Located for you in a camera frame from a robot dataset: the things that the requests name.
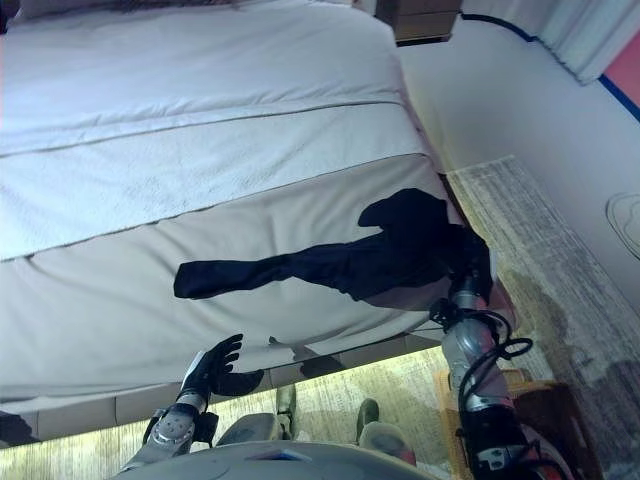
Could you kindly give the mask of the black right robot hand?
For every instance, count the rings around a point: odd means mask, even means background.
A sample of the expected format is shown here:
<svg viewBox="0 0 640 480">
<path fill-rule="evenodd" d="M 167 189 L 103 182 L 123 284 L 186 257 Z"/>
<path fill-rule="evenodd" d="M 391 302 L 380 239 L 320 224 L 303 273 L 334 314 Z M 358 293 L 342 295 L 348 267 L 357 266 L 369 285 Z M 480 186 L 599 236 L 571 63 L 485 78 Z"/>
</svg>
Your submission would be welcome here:
<svg viewBox="0 0 640 480">
<path fill-rule="evenodd" d="M 493 287 L 491 252 L 481 237 L 471 234 L 465 237 L 452 270 L 455 282 L 463 283 L 470 280 L 477 293 L 491 291 Z"/>
</svg>

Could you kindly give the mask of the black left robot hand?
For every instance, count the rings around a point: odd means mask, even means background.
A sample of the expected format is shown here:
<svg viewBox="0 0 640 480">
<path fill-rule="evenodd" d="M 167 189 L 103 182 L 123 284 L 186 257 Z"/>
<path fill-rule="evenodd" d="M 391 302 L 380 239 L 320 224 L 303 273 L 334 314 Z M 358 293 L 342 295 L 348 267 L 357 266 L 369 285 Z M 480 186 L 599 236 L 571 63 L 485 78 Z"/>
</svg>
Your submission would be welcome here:
<svg viewBox="0 0 640 480">
<path fill-rule="evenodd" d="M 239 397 L 253 392 L 262 382 L 264 371 L 234 371 L 243 337 L 233 335 L 212 349 L 199 352 L 187 369 L 178 397 L 198 395 L 209 401 L 211 395 Z"/>
</svg>

